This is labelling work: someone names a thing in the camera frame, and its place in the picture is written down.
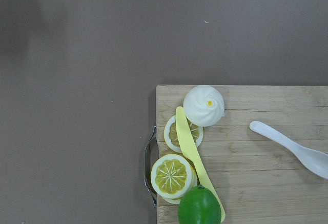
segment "green fruit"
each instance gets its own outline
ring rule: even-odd
[[[220,224],[220,204],[209,189],[198,185],[182,198],[178,217],[180,224]]]

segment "metal handle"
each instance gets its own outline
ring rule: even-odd
[[[147,141],[147,143],[145,145],[145,150],[143,152],[143,176],[144,176],[144,179],[145,179],[145,186],[146,186],[149,194],[153,198],[154,207],[157,208],[157,194],[156,194],[155,190],[153,189],[153,187],[150,183],[150,171],[151,171],[151,167],[150,167],[150,144],[152,143],[152,141],[156,141],[155,140],[156,132],[157,132],[157,127],[154,126],[153,133],[152,133],[152,135],[150,136],[149,140]]]

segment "wood grain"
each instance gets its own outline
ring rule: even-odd
[[[156,87],[160,156],[174,153],[164,141],[164,126],[193,87]],[[223,95],[225,116],[204,128],[198,150],[225,208],[224,223],[328,223],[328,180],[249,129],[251,121],[259,120],[303,146],[328,153],[328,87],[213,87]],[[159,196],[157,223],[178,224],[177,210]]]

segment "knife handle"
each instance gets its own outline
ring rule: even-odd
[[[200,184],[203,187],[209,189],[213,193],[213,195],[216,197],[216,199],[218,200],[218,202],[220,204],[220,208],[221,208],[221,222],[223,222],[226,217],[226,212],[224,211],[224,208],[219,199],[219,196],[217,195],[217,193],[211,183],[211,180],[205,170],[205,167],[204,167],[199,155],[197,157],[193,158],[193,163],[194,163]]]

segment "tabletop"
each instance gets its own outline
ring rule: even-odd
[[[326,1],[0,0],[0,223],[156,223],[156,86],[327,86]]]

